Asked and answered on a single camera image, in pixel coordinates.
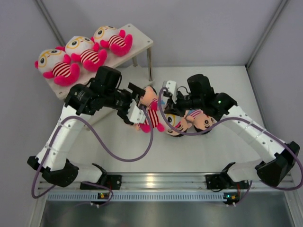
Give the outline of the panda plush with glasses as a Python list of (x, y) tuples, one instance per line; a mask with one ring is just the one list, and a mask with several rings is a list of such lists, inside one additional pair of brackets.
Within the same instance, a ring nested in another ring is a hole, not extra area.
[(117, 56), (128, 54), (133, 46), (133, 36), (113, 26), (99, 27), (91, 38), (102, 48), (109, 49)]
[(71, 62), (71, 57), (63, 50), (47, 49), (40, 53), (35, 68), (46, 79), (53, 79), (56, 85), (67, 87), (79, 79), (80, 67)]
[(80, 62), (83, 68), (90, 72), (97, 72), (107, 59), (107, 51), (102, 49), (88, 37), (74, 36), (64, 47), (65, 52), (73, 61)]
[[(151, 109), (150, 107), (147, 107), (145, 105), (141, 105), (146, 108), (147, 114), (149, 116), (149, 119), (151, 121), (152, 129), (157, 129), (159, 132), (165, 132), (167, 134), (170, 134), (174, 136), (176, 132), (174, 132), (164, 121), (162, 118), (162, 115), (159, 110)], [(171, 110), (168, 105), (164, 105), (162, 108), (166, 120), (173, 126), (179, 126), (182, 117), (177, 115), (177, 112), (175, 110)], [(138, 128), (141, 129), (145, 133), (149, 133), (151, 131), (149, 122), (147, 119), (145, 119), (144, 123), (139, 123)]]

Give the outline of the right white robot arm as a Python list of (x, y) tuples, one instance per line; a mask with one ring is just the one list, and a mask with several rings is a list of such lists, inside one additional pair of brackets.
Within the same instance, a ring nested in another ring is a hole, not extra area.
[(255, 123), (226, 93), (216, 93), (208, 77), (196, 74), (187, 79), (189, 94), (183, 95), (175, 81), (165, 81), (160, 96), (166, 96), (167, 109), (184, 116), (187, 110), (201, 110), (213, 117), (216, 125), (223, 124), (259, 155), (259, 159), (244, 163), (229, 163), (221, 172), (221, 182), (231, 188), (241, 181), (259, 180), (269, 187), (280, 189), (279, 184), (295, 164), (302, 168), (297, 156), (299, 145), (286, 143)]

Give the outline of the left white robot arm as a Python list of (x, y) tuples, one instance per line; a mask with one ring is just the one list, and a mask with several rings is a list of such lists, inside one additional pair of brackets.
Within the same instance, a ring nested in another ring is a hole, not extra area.
[(102, 167), (73, 164), (67, 156), (84, 123), (103, 107), (117, 110), (117, 115), (127, 124), (143, 121), (138, 103), (145, 90), (133, 83), (129, 83), (127, 89), (120, 89), (121, 80), (120, 71), (101, 66), (86, 84), (70, 88), (52, 135), (44, 148), (27, 161), (48, 183), (66, 187), (73, 182), (90, 182), (97, 189), (106, 186), (106, 172)]

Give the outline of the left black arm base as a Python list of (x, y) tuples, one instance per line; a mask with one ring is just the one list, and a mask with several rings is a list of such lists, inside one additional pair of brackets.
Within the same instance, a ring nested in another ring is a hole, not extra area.
[[(102, 185), (111, 190), (119, 190), (122, 184), (122, 176), (121, 175), (103, 175), (101, 179), (96, 183), (97, 185)], [(98, 190), (100, 187), (96, 187), (93, 185), (88, 185), (85, 183), (80, 184), (81, 190)]]

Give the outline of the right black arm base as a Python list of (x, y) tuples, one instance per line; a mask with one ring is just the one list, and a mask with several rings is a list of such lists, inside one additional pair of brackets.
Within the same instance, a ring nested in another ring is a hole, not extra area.
[(226, 174), (212, 174), (206, 175), (206, 186), (208, 190), (221, 191), (225, 189), (248, 189), (249, 183), (247, 181), (234, 182)]

